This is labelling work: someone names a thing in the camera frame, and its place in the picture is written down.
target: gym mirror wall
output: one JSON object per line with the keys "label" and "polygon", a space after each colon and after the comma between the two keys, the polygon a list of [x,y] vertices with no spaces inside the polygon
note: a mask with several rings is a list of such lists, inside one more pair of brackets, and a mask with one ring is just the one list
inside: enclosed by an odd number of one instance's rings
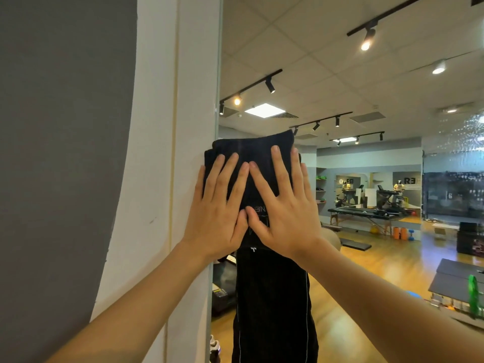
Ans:
{"label": "gym mirror wall", "polygon": [[[436,285],[446,263],[484,267],[484,3],[406,1],[224,0],[218,137],[292,130],[341,252],[459,319],[467,280]],[[214,361],[250,351],[234,335],[245,323],[234,324],[237,293],[264,306],[248,311],[259,319],[252,336],[297,294],[286,269],[258,262],[250,290],[238,290],[237,254],[214,265]],[[309,285],[314,361],[384,361],[311,276]]]}

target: treadmill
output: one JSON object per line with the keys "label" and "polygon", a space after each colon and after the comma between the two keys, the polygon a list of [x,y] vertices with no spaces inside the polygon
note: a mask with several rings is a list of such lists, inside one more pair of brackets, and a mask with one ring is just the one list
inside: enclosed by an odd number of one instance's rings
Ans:
{"label": "treadmill", "polygon": [[219,315],[237,305],[235,286],[237,281],[237,259],[228,255],[214,264],[212,279],[212,313]]}

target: person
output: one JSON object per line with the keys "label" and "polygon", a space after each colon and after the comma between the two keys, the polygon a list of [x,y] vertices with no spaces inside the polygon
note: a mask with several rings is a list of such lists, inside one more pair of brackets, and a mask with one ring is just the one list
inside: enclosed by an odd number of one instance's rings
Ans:
{"label": "person", "polygon": [[[216,160],[205,190],[201,168],[183,239],[157,268],[47,362],[142,362],[191,282],[210,262],[236,250],[248,226],[263,244],[313,275],[389,363],[482,361],[481,336],[339,253],[321,235],[307,168],[299,164],[297,149],[291,153],[292,186],[278,147],[271,154],[277,197],[257,165],[244,163],[227,200],[237,154],[225,166],[225,158]],[[239,211],[249,171],[267,207],[270,227],[253,208]]]}

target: black mat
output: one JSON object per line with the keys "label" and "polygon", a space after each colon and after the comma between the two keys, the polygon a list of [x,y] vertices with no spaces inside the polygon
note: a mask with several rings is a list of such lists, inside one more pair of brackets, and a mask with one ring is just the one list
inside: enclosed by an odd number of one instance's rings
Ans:
{"label": "black mat", "polygon": [[362,244],[361,242],[355,242],[350,239],[340,238],[341,245],[348,248],[354,248],[355,250],[366,251],[371,248],[371,244]]}
{"label": "black mat", "polygon": [[469,279],[469,275],[474,275],[479,283],[484,283],[483,271],[484,268],[480,266],[447,260],[446,258],[440,261],[439,267],[437,268],[437,273],[439,274],[457,276],[466,280]]}
{"label": "black mat", "polygon": [[[484,284],[478,284],[479,290],[484,290]],[[468,281],[458,276],[437,273],[428,290],[448,298],[469,302]],[[479,300],[484,304],[484,296],[479,296]]]}

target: ceiling light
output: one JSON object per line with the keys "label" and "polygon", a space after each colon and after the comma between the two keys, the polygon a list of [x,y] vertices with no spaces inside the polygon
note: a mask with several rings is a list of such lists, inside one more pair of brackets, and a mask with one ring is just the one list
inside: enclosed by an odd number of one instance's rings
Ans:
{"label": "ceiling light", "polygon": [[433,64],[433,67],[434,67],[434,70],[432,71],[432,73],[434,75],[438,75],[438,74],[441,74],[445,71],[445,60],[439,60],[439,61],[436,61],[434,64]]}
{"label": "ceiling light", "polygon": [[284,113],[285,110],[274,107],[273,105],[270,105],[268,103],[264,103],[264,104],[258,105],[257,107],[252,107],[251,109],[248,109],[245,112],[250,113],[251,115],[256,115],[258,117],[267,118],[267,117],[272,117],[273,115]]}
{"label": "ceiling light", "polygon": [[271,77],[268,77],[266,79],[266,85],[267,85],[267,88],[269,89],[270,93],[274,93],[275,92],[275,88],[274,88],[274,85],[272,85],[272,83],[270,82],[271,81]]}
{"label": "ceiling light", "polygon": [[368,51],[373,44],[373,39],[375,38],[375,34],[377,34],[377,31],[374,29],[368,29],[366,31],[366,37],[365,40],[363,41],[363,44],[361,45],[361,50],[363,51]]}
{"label": "ceiling light", "polygon": [[335,139],[333,141],[340,142],[340,143],[347,143],[349,141],[356,141],[355,137],[345,137],[343,139]]}

